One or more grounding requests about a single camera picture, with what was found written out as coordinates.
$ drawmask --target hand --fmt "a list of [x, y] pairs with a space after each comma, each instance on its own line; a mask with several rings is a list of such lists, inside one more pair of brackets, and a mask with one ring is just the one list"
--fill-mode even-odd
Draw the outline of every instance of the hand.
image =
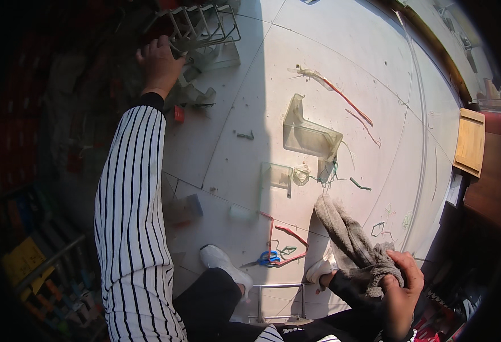
[[169, 37], [161, 36], [146, 45], [144, 51], [137, 50], [137, 61], [144, 68], [146, 78], [142, 94], [155, 92], [165, 99], [177, 81], [186, 57], [174, 59]]
[[412, 325], [414, 309], [423, 290], [423, 273], [410, 253], [387, 250], [387, 255], [400, 267], [407, 279], [407, 288], [401, 288], [398, 280], [391, 274], [383, 277], [380, 282], [385, 293], [383, 304], [387, 310], [385, 330], [390, 337], [402, 339]]

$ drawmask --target paper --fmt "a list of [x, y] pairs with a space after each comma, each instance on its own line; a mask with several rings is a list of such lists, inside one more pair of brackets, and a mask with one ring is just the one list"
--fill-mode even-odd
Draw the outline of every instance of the paper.
[[450, 182], [450, 189], [448, 190], [448, 196], [446, 196], [446, 201], [457, 207], [459, 202], [459, 193], [461, 189], [461, 181], [463, 176], [460, 174], [452, 174], [452, 181]]

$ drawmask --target tile floor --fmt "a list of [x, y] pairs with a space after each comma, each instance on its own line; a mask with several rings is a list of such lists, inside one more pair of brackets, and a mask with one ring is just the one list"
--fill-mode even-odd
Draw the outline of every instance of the tile floor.
[[[412, 42], [412, 58], [396, 17], [366, 1], [307, 5], [299, 0], [245, 0], [237, 22], [241, 65], [203, 73], [196, 83], [200, 90], [211, 86], [217, 91], [216, 105], [206, 114], [186, 111], [186, 122], [171, 123], [165, 137], [167, 184], [177, 198], [198, 194], [205, 213], [189, 226], [167, 231], [171, 253], [185, 252], [175, 268], [174, 295], [204, 270], [199, 248], [206, 243], [225, 250], [235, 265], [251, 262], [267, 249], [269, 220], [233, 218], [232, 203], [269, 213], [276, 224], [309, 242], [303, 259], [280, 268], [249, 268], [256, 284], [301, 282], [305, 270], [328, 248], [326, 231], [313, 214], [316, 198], [326, 191], [320, 183], [293, 184], [291, 198], [286, 190], [272, 188], [258, 208], [262, 161], [292, 168], [307, 165], [311, 175], [318, 173], [317, 157], [283, 147], [283, 117], [294, 93], [306, 95], [306, 119], [343, 133], [353, 160], [340, 145], [338, 175], [372, 188], [361, 190], [340, 180], [331, 184], [330, 195], [344, 202], [367, 233], [385, 222], [384, 232], [390, 233], [371, 236], [374, 243], [392, 239], [398, 249], [426, 255], [438, 228], [459, 122], [458, 100], [426, 52]], [[287, 70], [296, 64], [319, 71], [366, 113], [381, 148], [344, 110], [352, 108], [342, 97]], [[250, 130], [252, 141], [234, 133]], [[404, 225], [407, 215], [412, 221]], [[297, 253], [303, 249], [291, 236], [276, 232], [273, 238], [281, 247], [298, 246]], [[315, 289], [306, 287], [308, 318], [348, 309], [328, 290], [317, 295]], [[295, 288], [264, 290], [263, 295], [266, 316], [301, 311], [301, 294]], [[234, 316], [245, 321], [256, 311], [253, 291]]]

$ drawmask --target white sneaker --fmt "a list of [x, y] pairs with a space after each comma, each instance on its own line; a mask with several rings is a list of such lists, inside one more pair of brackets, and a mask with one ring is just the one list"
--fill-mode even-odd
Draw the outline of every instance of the white sneaker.
[[326, 287], [319, 283], [319, 279], [323, 274], [329, 274], [338, 269], [332, 248], [329, 248], [321, 260], [317, 261], [306, 272], [306, 279], [310, 283], [318, 284], [319, 290], [324, 291]]
[[231, 263], [230, 257], [214, 245], [205, 245], [199, 251], [201, 261], [207, 268], [221, 268], [226, 271], [236, 284], [242, 284], [245, 288], [245, 293], [241, 301], [247, 300], [250, 289], [253, 286], [252, 278], [239, 270]]

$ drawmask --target cloth rag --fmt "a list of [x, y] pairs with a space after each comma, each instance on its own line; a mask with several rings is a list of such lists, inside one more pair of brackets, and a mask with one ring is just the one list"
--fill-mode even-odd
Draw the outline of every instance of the cloth rag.
[[388, 274], [397, 278], [400, 287], [404, 286], [400, 270], [386, 252], [395, 249], [394, 243], [377, 243], [372, 247], [360, 223], [328, 194], [319, 196], [315, 213], [333, 242], [332, 251], [339, 270], [355, 284], [363, 285], [368, 297], [383, 296], [379, 282]]

